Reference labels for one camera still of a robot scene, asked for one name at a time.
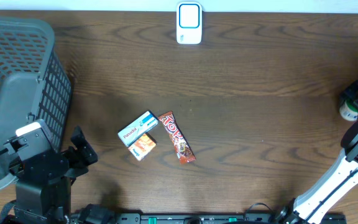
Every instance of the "white wall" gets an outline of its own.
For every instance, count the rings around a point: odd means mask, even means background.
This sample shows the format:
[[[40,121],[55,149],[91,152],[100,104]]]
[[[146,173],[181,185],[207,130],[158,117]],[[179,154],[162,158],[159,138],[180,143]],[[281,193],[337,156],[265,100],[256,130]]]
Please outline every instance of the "white wall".
[[[180,0],[0,0],[0,9],[175,11]],[[358,0],[199,0],[207,12],[358,13]]]

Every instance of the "red wrapper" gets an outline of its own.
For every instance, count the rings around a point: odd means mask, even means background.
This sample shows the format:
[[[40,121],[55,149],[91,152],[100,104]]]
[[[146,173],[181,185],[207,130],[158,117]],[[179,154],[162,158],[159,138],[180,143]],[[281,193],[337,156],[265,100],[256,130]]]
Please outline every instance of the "red wrapper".
[[[186,139],[181,134],[177,122],[173,117],[172,111],[159,116],[158,119],[162,122],[165,130],[167,130],[167,133],[171,138],[175,151],[177,152],[177,156],[180,160],[180,164],[195,161],[196,157],[194,156],[193,151],[191,151]]]

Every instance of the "green connector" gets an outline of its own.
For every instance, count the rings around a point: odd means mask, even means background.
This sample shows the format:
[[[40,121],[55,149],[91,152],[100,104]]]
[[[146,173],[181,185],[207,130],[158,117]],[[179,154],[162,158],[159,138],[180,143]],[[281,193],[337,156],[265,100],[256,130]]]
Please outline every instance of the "green connector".
[[[157,218],[149,218],[149,224],[157,224]]]

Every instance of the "basket mesh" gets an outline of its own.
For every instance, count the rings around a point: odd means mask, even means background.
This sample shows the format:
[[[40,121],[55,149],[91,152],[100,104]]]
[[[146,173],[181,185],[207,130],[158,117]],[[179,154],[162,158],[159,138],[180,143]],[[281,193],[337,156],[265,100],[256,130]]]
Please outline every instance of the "basket mesh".
[[[48,124],[53,134],[52,144],[58,148],[70,103],[71,84],[55,52],[49,58],[45,81],[37,119],[42,118]]]
[[[0,72],[39,72],[47,38],[33,32],[0,31]]]

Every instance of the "white panel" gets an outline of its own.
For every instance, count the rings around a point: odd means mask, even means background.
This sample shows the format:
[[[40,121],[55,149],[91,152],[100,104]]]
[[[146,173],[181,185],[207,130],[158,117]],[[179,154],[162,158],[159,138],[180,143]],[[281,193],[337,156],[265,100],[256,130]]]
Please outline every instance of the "white panel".
[[[0,0],[0,9],[176,11],[175,0]],[[356,0],[200,0],[207,12],[358,13]]]
[[[182,27],[197,27],[198,26],[198,6],[197,5],[182,5],[180,7],[180,25]]]

